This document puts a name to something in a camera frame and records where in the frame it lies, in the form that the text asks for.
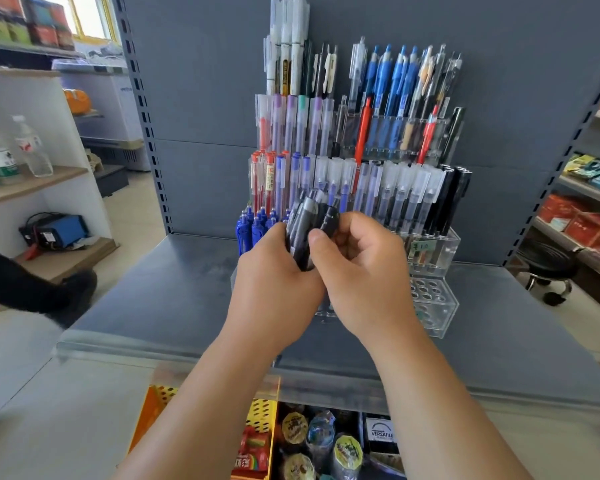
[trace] green price label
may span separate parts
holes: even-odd
[[[436,249],[437,241],[413,241],[411,243],[411,252],[433,251]]]

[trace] foot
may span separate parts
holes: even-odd
[[[67,307],[47,316],[64,329],[71,327],[89,309],[97,284],[98,275],[92,269],[78,271],[65,278],[61,286],[69,291],[71,301]]]

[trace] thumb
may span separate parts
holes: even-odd
[[[327,289],[343,285],[356,271],[356,266],[340,254],[336,243],[320,229],[309,233],[309,250]]]

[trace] right hand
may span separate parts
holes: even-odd
[[[405,328],[422,330],[400,236],[371,217],[346,212],[334,241],[321,230],[309,233],[311,258],[344,326],[367,348]]]

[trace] yellow window frame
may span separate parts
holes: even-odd
[[[67,1],[69,1],[69,6],[71,7],[71,16],[73,17],[73,21],[75,23],[75,29],[78,31],[77,34],[73,34],[74,39],[76,39],[80,42],[96,43],[96,44],[109,42],[109,39],[90,37],[88,35],[85,35],[84,31],[82,31],[82,24],[80,23],[80,17],[78,16],[78,11],[75,8],[74,1],[73,0],[67,0]],[[113,21],[113,17],[111,15],[111,10],[109,9],[109,0],[100,0],[100,4],[102,6],[102,12],[103,12],[105,21],[107,23],[107,28],[111,35],[111,40],[113,40],[116,43],[120,43],[120,41],[118,40],[118,37],[117,37],[116,28],[114,25],[115,22]]]

